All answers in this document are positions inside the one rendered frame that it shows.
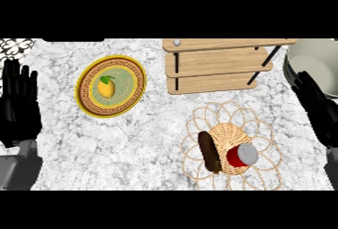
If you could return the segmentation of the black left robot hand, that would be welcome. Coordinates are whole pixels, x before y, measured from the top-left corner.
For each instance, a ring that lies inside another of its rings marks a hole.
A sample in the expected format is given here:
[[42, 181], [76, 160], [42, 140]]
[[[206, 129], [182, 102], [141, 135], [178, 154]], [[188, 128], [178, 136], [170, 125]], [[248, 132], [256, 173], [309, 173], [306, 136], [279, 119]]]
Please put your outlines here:
[[20, 66], [18, 60], [6, 59], [0, 96], [0, 142], [6, 148], [17, 147], [24, 140], [36, 140], [43, 129], [37, 75], [29, 65]]

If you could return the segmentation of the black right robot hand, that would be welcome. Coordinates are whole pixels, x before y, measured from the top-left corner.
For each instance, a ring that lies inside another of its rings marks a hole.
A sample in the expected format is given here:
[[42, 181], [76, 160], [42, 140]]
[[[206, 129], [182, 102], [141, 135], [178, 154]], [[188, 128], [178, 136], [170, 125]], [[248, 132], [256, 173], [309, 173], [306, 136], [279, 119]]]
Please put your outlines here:
[[338, 148], [338, 104], [325, 97], [307, 72], [297, 74], [293, 91], [306, 109], [319, 142], [325, 147]]

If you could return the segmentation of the red can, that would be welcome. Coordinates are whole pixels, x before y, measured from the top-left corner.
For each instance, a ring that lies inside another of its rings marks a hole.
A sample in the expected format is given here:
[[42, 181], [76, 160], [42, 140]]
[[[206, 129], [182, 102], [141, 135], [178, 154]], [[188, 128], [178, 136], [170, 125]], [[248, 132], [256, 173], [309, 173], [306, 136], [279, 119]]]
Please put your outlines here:
[[228, 161], [234, 167], [250, 166], [259, 160], [259, 153], [251, 143], [243, 143], [228, 152]]

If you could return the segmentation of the woven wicker placemat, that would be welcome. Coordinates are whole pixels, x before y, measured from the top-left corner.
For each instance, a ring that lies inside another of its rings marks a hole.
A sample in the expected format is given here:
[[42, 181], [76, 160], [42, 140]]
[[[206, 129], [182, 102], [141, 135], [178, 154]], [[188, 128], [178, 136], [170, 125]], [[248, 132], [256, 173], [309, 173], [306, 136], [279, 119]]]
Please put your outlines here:
[[[282, 188], [282, 151], [272, 126], [234, 101], [200, 106], [185, 124], [182, 172], [204, 191], [276, 191]], [[207, 169], [198, 133], [207, 131], [219, 152], [220, 171]]]

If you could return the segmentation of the wooden tiered shelf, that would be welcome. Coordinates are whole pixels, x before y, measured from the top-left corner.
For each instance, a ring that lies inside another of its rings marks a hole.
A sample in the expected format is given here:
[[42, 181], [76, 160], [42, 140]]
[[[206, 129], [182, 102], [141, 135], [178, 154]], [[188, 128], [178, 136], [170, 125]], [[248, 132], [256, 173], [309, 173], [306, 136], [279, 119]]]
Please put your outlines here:
[[172, 95], [253, 89], [272, 57], [297, 38], [164, 38]]

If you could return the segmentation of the large pale pot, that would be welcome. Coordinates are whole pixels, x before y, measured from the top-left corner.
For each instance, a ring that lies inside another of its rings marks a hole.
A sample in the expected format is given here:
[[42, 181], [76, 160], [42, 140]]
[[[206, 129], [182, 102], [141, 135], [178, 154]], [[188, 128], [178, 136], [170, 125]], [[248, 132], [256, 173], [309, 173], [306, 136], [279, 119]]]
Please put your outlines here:
[[300, 72], [307, 72], [328, 99], [338, 99], [338, 39], [300, 38], [284, 58], [284, 76], [294, 86]]

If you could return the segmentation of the yellow lemon with leaf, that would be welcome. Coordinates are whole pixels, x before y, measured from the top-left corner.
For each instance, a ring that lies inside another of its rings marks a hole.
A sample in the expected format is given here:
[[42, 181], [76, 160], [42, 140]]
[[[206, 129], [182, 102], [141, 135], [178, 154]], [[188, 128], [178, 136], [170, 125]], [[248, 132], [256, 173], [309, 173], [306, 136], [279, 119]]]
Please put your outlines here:
[[102, 76], [101, 81], [98, 83], [98, 91], [104, 98], [111, 98], [116, 93], [116, 78], [113, 76]]

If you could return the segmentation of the black white patterned object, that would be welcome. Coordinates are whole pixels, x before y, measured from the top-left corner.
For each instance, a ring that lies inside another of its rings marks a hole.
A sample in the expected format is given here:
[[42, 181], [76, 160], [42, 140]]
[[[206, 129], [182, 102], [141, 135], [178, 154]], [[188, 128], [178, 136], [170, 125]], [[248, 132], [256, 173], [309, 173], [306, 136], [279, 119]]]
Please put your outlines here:
[[36, 38], [0, 38], [0, 61], [24, 58], [34, 43]]

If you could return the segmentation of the yellow rimmed patterned plate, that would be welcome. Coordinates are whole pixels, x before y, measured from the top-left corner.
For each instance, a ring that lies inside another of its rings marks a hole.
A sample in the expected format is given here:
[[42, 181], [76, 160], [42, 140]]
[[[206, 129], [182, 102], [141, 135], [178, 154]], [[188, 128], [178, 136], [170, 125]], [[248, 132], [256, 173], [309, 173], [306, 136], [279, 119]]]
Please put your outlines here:
[[126, 55], [98, 59], [85, 69], [76, 86], [76, 100], [86, 114], [110, 118], [138, 104], [147, 86], [145, 68]]

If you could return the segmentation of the dark brown sausage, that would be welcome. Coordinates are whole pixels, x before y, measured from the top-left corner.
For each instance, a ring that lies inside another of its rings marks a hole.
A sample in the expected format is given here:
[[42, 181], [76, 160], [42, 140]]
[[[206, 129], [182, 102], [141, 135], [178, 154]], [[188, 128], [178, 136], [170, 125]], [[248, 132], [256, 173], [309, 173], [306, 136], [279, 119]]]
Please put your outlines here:
[[198, 133], [198, 144], [203, 152], [206, 167], [210, 172], [217, 174], [222, 171], [219, 152], [214, 144], [214, 140], [207, 131]]

